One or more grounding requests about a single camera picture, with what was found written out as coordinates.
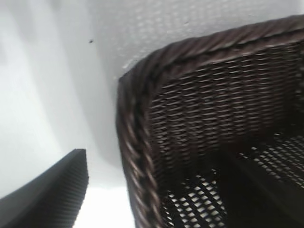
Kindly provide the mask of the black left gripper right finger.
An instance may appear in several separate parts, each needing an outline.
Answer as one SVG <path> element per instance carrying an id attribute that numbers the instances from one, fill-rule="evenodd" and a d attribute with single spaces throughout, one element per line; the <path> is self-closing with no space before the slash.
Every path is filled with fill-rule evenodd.
<path id="1" fill-rule="evenodd" d="M 222 153 L 219 192 L 229 228 L 302 228 L 304 192 L 270 177 L 251 161 Z"/>

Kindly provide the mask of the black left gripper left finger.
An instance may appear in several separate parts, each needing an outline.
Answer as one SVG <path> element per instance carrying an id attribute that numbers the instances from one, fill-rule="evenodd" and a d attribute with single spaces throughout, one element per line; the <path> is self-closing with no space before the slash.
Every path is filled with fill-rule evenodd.
<path id="1" fill-rule="evenodd" d="M 71 228 L 88 186 L 85 149 L 74 149 L 0 200 L 2 228 Z"/>

